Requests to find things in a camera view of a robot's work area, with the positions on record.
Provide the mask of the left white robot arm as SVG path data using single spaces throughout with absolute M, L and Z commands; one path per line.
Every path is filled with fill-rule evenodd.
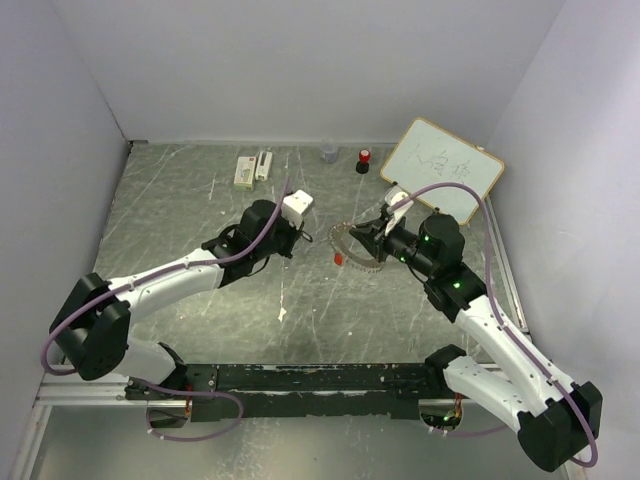
M 162 398 L 178 397 L 187 385 L 185 362 L 163 342 L 134 338 L 132 326 L 182 299 L 253 276 L 274 255 L 291 257 L 313 203 L 303 191 L 279 204 L 256 200 L 238 223 L 178 260 L 111 280 L 82 277 L 50 327 L 56 345 L 85 381 L 117 373 L 149 382 Z

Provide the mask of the metal disc with keyrings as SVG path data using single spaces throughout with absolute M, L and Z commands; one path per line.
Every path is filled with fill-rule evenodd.
M 328 230 L 328 240 L 335 253 L 344 256 L 344 265 L 339 267 L 351 267 L 367 273 L 378 273 L 383 264 L 374 260 L 362 247 L 357 249 L 359 243 L 349 235 L 352 225 L 346 222 L 333 225 Z

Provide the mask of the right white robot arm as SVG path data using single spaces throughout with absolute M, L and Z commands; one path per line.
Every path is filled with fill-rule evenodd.
M 508 318 L 488 286 L 463 261 L 465 238 L 456 220 L 434 213 L 418 233 L 382 216 L 350 225 L 348 234 L 383 263 L 394 257 L 423 275 L 434 308 L 466 331 L 506 374 L 501 379 L 469 356 L 446 348 L 424 374 L 426 390 L 443 398 L 452 391 L 481 405 L 513 430 L 527 457 L 553 472 L 593 447 L 603 396 L 591 382 L 577 383 L 547 359 Z

